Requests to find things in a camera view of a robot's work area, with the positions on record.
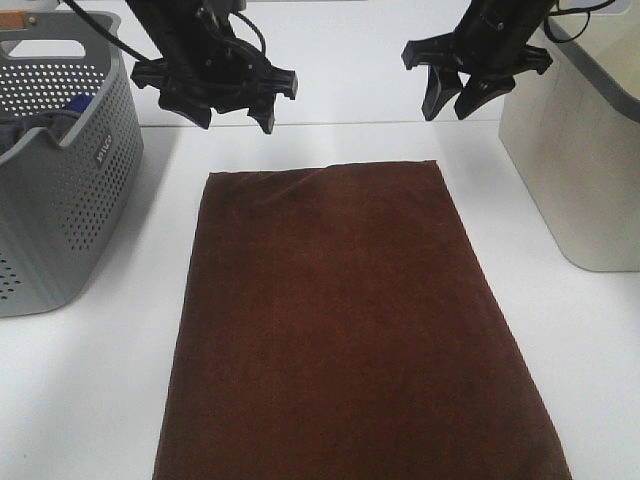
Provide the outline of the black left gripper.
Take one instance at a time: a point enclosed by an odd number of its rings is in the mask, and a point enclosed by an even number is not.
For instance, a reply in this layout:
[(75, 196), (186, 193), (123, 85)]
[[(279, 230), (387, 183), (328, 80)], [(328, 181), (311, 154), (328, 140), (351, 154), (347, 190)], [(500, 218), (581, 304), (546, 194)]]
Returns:
[(267, 58), (264, 35), (258, 29), (254, 33), (256, 45), (231, 29), (149, 31), (161, 56), (138, 55), (131, 79), (140, 89), (157, 89), (161, 109), (203, 129), (209, 128), (212, 112), (245, 110), (271, 134), (276, 97), (295, 99), (298, 79)]

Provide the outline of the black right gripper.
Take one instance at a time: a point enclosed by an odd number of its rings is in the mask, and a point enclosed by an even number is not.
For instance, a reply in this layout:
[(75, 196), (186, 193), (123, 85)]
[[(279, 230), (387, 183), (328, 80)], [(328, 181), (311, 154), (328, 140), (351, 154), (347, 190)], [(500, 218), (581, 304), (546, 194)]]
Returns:
[[(468, 9), (452, 32), (409, 41), (401, 55), (405, 67), (430, 66), (424, 118), (434, 120), (460, 93), (454, 111), (458, 119), (466, 119), (510, 93), (515, 80), (509, 76), (526, 71), (543, 74), (552, 63), (550, 54), (528, 41), (548, 13), (547, 9)], [(471, 76), (464, 87), (458, 72)]]

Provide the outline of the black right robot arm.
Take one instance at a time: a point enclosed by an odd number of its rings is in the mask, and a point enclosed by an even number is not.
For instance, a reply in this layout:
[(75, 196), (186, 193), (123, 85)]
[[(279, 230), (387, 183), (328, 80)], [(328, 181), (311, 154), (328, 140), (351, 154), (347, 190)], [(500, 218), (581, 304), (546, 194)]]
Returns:
[(550, 57), (527, 42), (548, 1), (251, 1), (269, 56), (297, 71), (281, 123), (477, 114)]

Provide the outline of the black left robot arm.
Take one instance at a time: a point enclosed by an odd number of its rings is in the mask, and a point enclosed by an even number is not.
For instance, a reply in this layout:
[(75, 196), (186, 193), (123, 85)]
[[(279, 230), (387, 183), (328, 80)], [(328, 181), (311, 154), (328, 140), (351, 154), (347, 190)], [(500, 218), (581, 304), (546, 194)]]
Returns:
[(242, 14), (244, 1), (129, 1), (161, 53), (135, 63), (131, 79), (159, 91), (161, 109), (207, 129), (212, 114), (245, 110), (264, 133), (281, 94), (293, 100), (296, 74), (274, 66), (266, 41)]

